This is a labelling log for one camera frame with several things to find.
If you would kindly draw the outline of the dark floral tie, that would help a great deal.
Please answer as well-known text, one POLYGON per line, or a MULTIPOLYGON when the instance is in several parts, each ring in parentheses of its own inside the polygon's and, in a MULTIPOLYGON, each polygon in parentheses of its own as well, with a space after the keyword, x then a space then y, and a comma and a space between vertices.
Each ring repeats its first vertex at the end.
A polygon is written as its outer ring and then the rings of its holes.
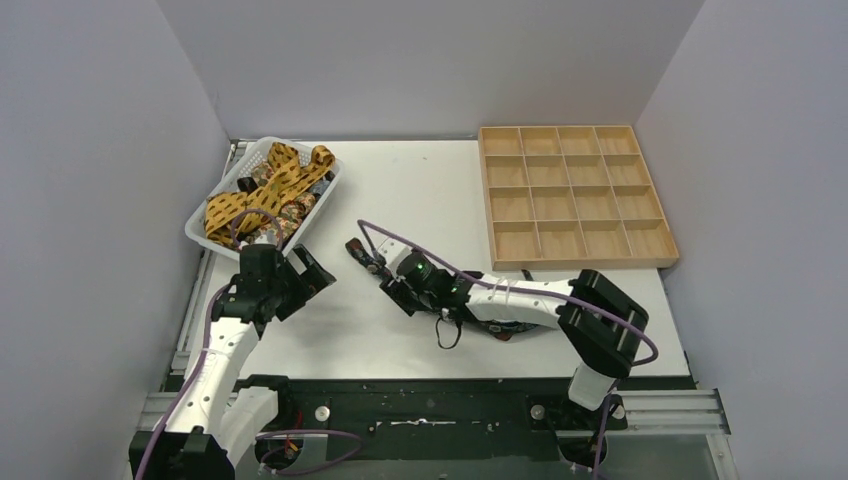
MULTIPOLYGON (((386 268, 385 261, 381 257, 376 258, 370 255, 359 239, 352 238, 345 244, 345 248, 351 257, 354 258, 357 263, 365 268, 370 274, 378 278, 380 283, 384 280, 393 278, 393 274, 395 272, 391 272, 386 268)), ((534 324, 526 322, 479 320, 472 313, 472 317, 447 317, 446 313, 447 311, 444 310, 442 314, 433 315, 437 317, 438 322, 450 322, 454 324, 458 330, 461 330, 466 324, 473 325, 500 341, 508 341, 518 333, 531 331, 536 328, 534 324)))

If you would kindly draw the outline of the white plastic basket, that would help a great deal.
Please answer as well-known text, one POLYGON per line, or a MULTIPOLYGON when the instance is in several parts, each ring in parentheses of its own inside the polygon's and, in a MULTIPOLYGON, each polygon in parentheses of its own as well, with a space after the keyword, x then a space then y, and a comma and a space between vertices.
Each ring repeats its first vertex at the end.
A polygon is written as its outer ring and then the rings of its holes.
POLYGON ((249 245, 285 255, 314 224, 342 180, 344 165, 326 146, 263 137, 234 161, 187 220, 186 236, 238 259, 249 245))

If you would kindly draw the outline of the yellow patterned tie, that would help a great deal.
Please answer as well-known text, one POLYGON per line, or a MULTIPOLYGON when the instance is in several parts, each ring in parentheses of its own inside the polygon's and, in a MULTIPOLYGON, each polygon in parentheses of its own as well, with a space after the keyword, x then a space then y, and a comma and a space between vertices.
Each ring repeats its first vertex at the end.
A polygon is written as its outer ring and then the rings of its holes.
POLYGON ((206 238, 238 250, 260 242, 283 245, 300 228, 323 196, 335 155, 324 145, 314 147, 301 163, 300 151, 281 141, 237 180, 236 191, 207 198, 203 227, 206 238))

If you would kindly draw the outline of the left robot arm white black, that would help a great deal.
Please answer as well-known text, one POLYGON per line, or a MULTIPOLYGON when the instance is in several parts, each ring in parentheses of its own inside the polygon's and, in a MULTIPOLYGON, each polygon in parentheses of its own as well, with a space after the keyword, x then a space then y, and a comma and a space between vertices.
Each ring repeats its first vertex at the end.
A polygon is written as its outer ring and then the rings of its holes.
POLYGON ((292 423, 296 403, 276 384, 249 386, 230 398, 267 324, 288 318, 336 280, 304 245, 292 250, 302 271, 273 245, 241 252, 238 273, 208 304, 202 344, 176 397, 152 430, 134 434, 134 478, 232 479, 263 427, 292 423))

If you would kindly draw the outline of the wooden compartment tray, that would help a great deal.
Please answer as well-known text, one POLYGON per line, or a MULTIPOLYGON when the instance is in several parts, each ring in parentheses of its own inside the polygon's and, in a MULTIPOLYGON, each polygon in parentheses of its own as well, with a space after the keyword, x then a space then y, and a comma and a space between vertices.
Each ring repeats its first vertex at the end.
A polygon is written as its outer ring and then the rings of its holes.
POLYGON ((494 270, 679 260, 631 126, 486 126, 478 145, 494 270))

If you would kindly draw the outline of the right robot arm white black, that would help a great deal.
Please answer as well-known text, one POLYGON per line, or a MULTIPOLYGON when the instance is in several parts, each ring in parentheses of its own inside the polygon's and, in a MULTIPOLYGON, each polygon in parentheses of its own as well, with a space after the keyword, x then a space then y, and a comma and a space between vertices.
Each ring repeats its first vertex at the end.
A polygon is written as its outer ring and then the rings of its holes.
POLYGON ((408 315, 431 313, 502 341, 536 327, 561 330, 581 359, 567 398, 588 411, 599 409, 615 384, 630 375, 647 341, 648 312, 596 270, 584 269, 571 280, 511 280, 455 273, 412 250, 370 271, 408 315))

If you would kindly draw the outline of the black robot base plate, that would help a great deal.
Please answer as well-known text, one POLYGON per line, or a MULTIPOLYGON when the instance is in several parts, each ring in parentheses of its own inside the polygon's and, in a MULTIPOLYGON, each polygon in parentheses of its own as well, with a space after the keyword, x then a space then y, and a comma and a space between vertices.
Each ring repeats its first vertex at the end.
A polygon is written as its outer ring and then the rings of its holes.
POLYGON ((628 427, 615 395, 603 418, 567 398, 566 378, 290 380, 252 375, 235 391, 276 391, 280 412, 265 431, 328 429, 326 457, 362 446, 357 460, 592 459, 597 432, 628 427))

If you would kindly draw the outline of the beige floral tie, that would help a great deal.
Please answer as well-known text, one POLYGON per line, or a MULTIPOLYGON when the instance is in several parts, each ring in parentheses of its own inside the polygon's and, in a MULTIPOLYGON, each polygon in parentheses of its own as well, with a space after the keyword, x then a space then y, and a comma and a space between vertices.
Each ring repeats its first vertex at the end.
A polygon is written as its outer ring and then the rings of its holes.
POLYGON ((332 162, 267 160, 238 180, 244 199, 230 222, 232 244, 251 234, 275 231, 283 245, 297 231, 317 203, 311 188, 331 172, 332 162))

